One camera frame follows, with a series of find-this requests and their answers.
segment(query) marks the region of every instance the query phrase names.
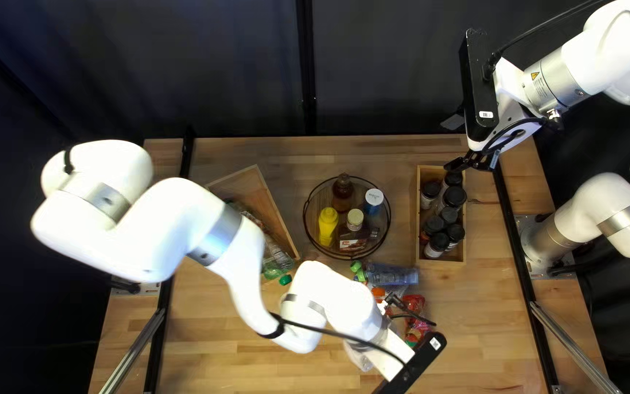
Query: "white bottle cap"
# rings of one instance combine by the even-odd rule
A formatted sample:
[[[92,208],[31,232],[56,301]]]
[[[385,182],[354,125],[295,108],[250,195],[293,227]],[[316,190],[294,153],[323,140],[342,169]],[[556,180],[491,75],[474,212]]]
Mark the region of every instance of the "white bottle cap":
[[[366,192],[366,202],[374,207],[380,205],[383,202],[383,192],[379,189],[368,189],[368,192]]]

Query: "dark backdrop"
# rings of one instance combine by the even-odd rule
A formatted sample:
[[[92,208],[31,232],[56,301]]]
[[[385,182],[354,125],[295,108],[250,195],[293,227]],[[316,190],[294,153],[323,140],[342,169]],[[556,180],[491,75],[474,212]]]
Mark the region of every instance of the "dark backdrop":
[[[578,0],[314,3],[317,132],[342,135],[442,131],[468,27],[495,46]],[[529,66],[589,12],[506,56]],[[0,392],[85,392],[106,307],[105,275],[30,234],[45,161],[73,142],[177,137],[187,123],[201,136],[302,135],[296,27],[293,1],[0,0]],[[630,160],[630,108],[595,97],[569,121],[540,144],[557,203]],[[608,248],[595,250],[612,259]],[[590,285],[610,373],[628,384],[630,262]]]
[[[0,393],[82,393],[89,384],[107,276],[44,247],[28,224],[40,170],[66,129],[0,69]]]

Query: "wooden table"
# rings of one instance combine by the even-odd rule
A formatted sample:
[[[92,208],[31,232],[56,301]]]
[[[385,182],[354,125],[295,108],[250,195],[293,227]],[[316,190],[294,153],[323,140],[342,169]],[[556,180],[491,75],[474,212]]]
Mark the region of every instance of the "wooden table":
[[[179,172],[180,139],[149,139],[155,180]],[[414,264],[416,165],[442,165],[465,153],[463,135],[198,139],[190,179],[206,184],[258,164],[304,259],[347,273],[345,262],[321,256],[310,244],[301,212],[323,179],[346,171],[379,185],[393,211],[389,235],[371,260]],[[502,166],[515,213],[554,210],[532,139],[503,154]],[[409,292],[427,299],[425,314],[449,345],[410,393],[545,393],[508,236],[492,175],[466,172],[468,263],[420,266]],[[592,360],[603,361],[577,281],[534,281],[538,301]],[[267,285],[267,308],[278,310],[285,289]],[[90,393],[97,393],[153,313],[154,297],[112,297],[106,314]],[[549,335],[556,371],[567,393],[596,389]],[[147,349],[121,392],[140,393]],[[375,371],[351,364],[341,340],[325,336],[310,354],[287,351],[258,337],[238,317],[221,278],[198,264],[176,274],[160,377],[161,393],[370,393]]]

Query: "wooden box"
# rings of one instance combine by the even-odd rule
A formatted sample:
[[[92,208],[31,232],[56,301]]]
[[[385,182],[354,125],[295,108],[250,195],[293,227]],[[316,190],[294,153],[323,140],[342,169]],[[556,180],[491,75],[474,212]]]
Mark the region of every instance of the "wooden box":
[[[468,234],[466,237],[459,242],[459,245],[456,246],[450,252],[444,253],[438,259],[428,259],[424,255],[424,245],[420,245],[419,243],[419,232],[421,230],[422,224],[431,217],[434,212],[433,210],[419,210],[419,194],[422,185],[425,182],[429,181],[444,181],[444,175],[446,175],[446,171],[441,166],[417,166],[417,197],[415,201],[417,202],[416,206],[416,226],[417,234],[415,238],[415,256],[416,263],[419,265],[422,264],[444,264],[451,266],[463,266],[466,264],[466,239],[468,238]],[[463,188],[466,188],[466,171],[463,171]],[[459,211],[459,220],[457,223],[463,225],[463,228],[466,228],[466,204],[463,204],[463,207]]]
[[[300,258],[257,165],[214,180],[206,184],[205,187],[223,200],[230,199],[245,205],[266,224],[271,236],[284,252],[288,253],[294,260]]]

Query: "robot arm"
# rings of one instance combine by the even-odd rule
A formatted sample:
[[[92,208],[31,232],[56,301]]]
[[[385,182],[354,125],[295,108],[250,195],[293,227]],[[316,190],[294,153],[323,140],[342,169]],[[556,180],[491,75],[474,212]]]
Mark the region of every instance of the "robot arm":
[[[456,159],[447,169],[492,170],[494,162],[482,161],[495,153],[491,148],[497,147],[500,154],[542,125],[562,127],[561,115],[592,95],[604,92],[630,105],[630,0],[616,0],[595,11],[582,33],[525,70],[500,58],[490,80],[481,77],[483,62],[473,62],[471,56],[485,53],[481,34],[466,35],[461,49],[462,69],[469,70],[462,73],[464,110],[475,114],[465,116],[470,151],[466,161]]]
[[[523,231],[521,245],[531,262],[545,265],[600,235],[630,257],[630,183],[614,173],[583,183],[541,225]]]
[[[68,155],[74,170],[63,171],[65,152],[60,152],[41,175],[47,199],[31,220],[40,242],[138,282],[168,279],[188,256],[225,279],[235,309],[259,335],[296,353],[315,349],[320,333],[285,325],[264,307],[260,273],[265,241],[252,221],[187,179],[165,179],[145,192],[151,160],[130,142],[88,142]],[[375,343],[406,363],[416,354],[390,331],[363,284],[319,262],[305,262],[298,269],[281,302],[281,317],[319,329],[329,322],[338,332]],[[440,338],[435,354],[445,344]],[[345,341],[345,349],[360,368],[376,367],[388,381],[403,368],[373,348]],[[417,372],[433,360],[430,352]],[[402,386],[409,387],[416,378],[415,373],[414,379],[407,377]]]

